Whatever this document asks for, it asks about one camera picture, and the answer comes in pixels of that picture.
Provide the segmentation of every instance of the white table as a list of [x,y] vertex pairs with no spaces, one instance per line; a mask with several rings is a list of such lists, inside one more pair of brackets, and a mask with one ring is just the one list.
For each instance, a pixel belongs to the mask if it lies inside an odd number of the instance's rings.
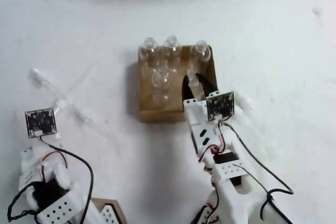
[[[189,223],[212,190],[186,123],[137,120],[137,46],[147,36],[214,49],[218,86],[246,100],[231,119],[253,152],[293,187],[275,196],[294,223],[333,223],[336,197],[336,0],[0,0],[0,222],[17,193],[24,111],[55,96],[36,88],[38,68],[66,91],[95,66],[70,110],[57,116],[67,149],[95,172],[93,196],[116,199],[129,223]],[[71,160],[88,186],[88,172]],[[280,186],[255,165],[268,188]],[[19,204],[14,212],[21,212]],[[31,217],[15,223],[33,223]]]

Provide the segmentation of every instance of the mounting hole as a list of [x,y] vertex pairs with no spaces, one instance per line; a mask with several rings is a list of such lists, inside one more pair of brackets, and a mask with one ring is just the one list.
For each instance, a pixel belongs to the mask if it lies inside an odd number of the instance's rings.
[[202,144],[206,145],[209,142],[209,140],[210,140],[210,138],[206,137]]
[[206,129],[202,130],[202,132],[200,133],[200,137],[204,136],[204,134],[206,133]]

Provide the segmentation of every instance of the robotic arm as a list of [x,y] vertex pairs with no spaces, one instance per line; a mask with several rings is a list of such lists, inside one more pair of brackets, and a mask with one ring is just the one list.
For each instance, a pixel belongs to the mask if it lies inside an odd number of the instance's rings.
[[[21,152],[22,175],[19,193],[8,207],[8,221],[25,215],[34,215],[38,224],[103,224],[120,221],[112,206],[99,212],[91,199],[93,173],[89,194],[69,174],[67,154],[84,162],[84,159],[63,149],[57,132],[53,109],[26,112],[28,137],[32,146]],[[42,136],[48,136],[48,142]],[[26,197],[31,210],[12,216],[12,208],[21,195]]]
[[[292,223],[274,205],[271,193],[280,191],[293,194],[293,191],[250,152],[233,127],[226,122],[234,115],[234,93],[222,93],[200,74],[197,74],[197,77],[202,83],[206,100],[197,101],[193,98],[187,86],[186,76],[182,87],[184,114],[198,161],[205,164],[204,170],[211,174],[211,183],[215,189],[192,224],[248,224],[251,214],[264,200],[265,193],[261,194],[262,189],[266,192],[267,200],[261,207],[260,218],[263,220],[263,209],[270,203],[273,209],[267,209],[266,223]],[[224,127],[231,129],[234,135],[224,138]],[[253,177],[253,169],[244,159],[246,151],[288,191],[282,189],[268,191]]]

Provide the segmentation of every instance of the circuit board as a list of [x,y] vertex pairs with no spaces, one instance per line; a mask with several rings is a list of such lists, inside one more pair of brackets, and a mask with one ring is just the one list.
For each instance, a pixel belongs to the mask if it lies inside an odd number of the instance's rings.
[[54,109],[25,112],[28,138],[57,133]]
[[233,92],[207,97],[206,106],[208,121],[234,115],[235,102]]

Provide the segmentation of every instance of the glass bottle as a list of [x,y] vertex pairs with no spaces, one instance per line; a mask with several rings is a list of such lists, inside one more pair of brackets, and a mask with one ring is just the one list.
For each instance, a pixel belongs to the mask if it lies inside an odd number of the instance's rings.
[[162,45],[162,55],[165,65],[172,72],[177,73],[180,67],[182,46],[175,36],[169,36]]
[[140,60],[142,61],[142,71],[145,76],[151,76],[161,64],[160,46],[155,39],[146,38],[139,47]]
[[193,92],[194,98],[197,101],[202,101],[205,99],[204,91],[202,84],[199,82],[195,72],[192,69],[189,69],[187,72],[187,76],[189,79],[189,87],[190,90]]
[[204,40],[199,40],[190,48],[188,68],[206,76],[211,51]]
[[159,68],[152,75],[152,100],[156,106],[164,106],[169,100],[169,87],[172,83],[172,73],[167,68]]

